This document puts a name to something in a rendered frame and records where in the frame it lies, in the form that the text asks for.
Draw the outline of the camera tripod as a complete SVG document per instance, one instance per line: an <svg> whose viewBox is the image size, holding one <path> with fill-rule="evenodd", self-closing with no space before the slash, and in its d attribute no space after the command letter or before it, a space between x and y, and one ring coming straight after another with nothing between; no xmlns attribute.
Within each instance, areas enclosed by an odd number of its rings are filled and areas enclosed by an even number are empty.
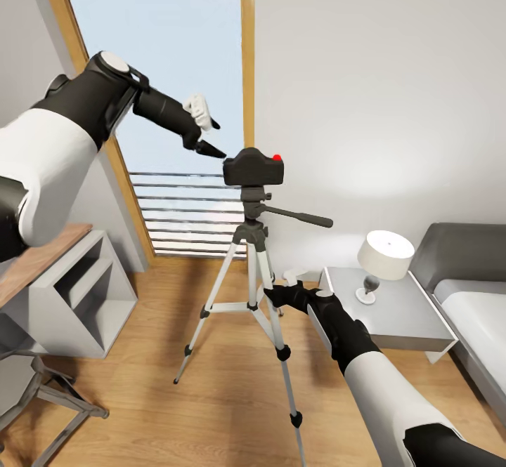
<svg viewBox="0 0 506 467"><path fill-rule="evenodd" d="M294 213L275 207L266 206L261 203L261 200L271 200L272 193L264 192L264 185L241 185L240 200L244 206L244 222L243 225L239 225L236 228L235 234L233 235L231 246L229 247L228 253L226 254L223 265L220 269L218 277L214 283L211 294L209 295L207 303L202 307L200 313L200 323L198 324L195 335L191 344L187 345L184 352L186 358L180 368L180 372L177 378L174 380L174 384L178 384L181 372L186 365L188 356L193 351L193 346L197 340L198 334L204 324L205 318L209 317L210 313L219 312L250 312L254 318L260 324L261 328L270 338L271 343L275 346L277 351L277 357L281 361L283 369L283 376L285 380L285 386L287 389L287 396L290 403L291 409L291 422L295 428L297 436L297 442L299 446L299 453L301 456L302 466L306 467L306 460L304 456L304 449L302 446L301 435L299 432L300 425L302 423L302 414L298 412L294 403L294 396L292 393L292 387L290 382L290 375L287 368L287 360L290 358L291 350L288 344L284 344L283 335L280 328L280 320L278 317L277 307L274 307L272 300L266 297L268 310L270 312L271 324L260 310L260 303L265 296L264 289L273 290L275 287L275 273L271 266L270 257L268 254L266 238L268 237L268 227L264 227L263 222L259 222L256 218L260 217L262 212L269 211L273 213L282 214L297 218L300 221L321 225L322 227L331 228L333 226L333 220L331 218L324 218L320 216L314 216L306 213ZM219 287L225 277L233 255L235 254L236 248L239 246L240 241L245 239L248 245L248 280L249 280L249 302L242 303L213 303L217 295ZM257 289L257 259L261 269L262 284Z"/></svg>

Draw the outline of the digital camera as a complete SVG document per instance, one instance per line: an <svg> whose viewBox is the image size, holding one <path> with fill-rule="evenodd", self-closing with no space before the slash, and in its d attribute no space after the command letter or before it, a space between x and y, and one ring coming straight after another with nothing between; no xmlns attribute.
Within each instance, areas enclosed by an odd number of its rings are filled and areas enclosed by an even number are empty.
<svg viewBox="0 0 506 467"><path fill-rule="evenodd" d="M282 185L284 169L284 161L279 154L270 158L258 148L247 147L237 157L227 157L223 161L224 184Z"/></svg>

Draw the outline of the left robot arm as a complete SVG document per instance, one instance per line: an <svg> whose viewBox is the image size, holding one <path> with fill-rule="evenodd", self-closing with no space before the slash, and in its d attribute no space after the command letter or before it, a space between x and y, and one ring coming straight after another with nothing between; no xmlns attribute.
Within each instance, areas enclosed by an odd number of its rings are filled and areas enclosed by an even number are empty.
<svg viewBox="0 0 506 467"><path fill-rule="evenodd" d="M100 51L74 80L59 74L42 100L0 128L0 278L30 247L47 246L62 232L98 151L131 107L183 137L185 149L228 157L198 142L202 131L221 129L200 89L180 103Z"/></svg>

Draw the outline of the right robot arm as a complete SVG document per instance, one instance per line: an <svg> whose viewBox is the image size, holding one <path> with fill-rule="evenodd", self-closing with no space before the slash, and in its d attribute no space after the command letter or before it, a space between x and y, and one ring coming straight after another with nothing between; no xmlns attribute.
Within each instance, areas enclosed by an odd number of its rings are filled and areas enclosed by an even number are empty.
<svg viewBox="0 0 506 467"><path fill-rule="evenodd" d="M506 467L506 459L468 443L405 379L333 291L308 290L296 280L306 273L305 265L287 270L286 282L264 293L274 307L290 305L309 315L338 361L382 467Z"/></svg>

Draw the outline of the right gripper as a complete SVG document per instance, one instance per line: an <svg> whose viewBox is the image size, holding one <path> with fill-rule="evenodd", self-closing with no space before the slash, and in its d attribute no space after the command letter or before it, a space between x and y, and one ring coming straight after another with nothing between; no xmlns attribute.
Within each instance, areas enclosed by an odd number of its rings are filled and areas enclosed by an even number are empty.
<svg viewBox="0 0 506 467"><path fill-rule="evenodd" d="M295 297L302 289L306 289L304 288L303 281L298 280L294 286L275 286L273 290L264 289L264 293L266 297L272 300L274 307L281 308L283 305L290 305L298 310L295 305Z"/></svg>

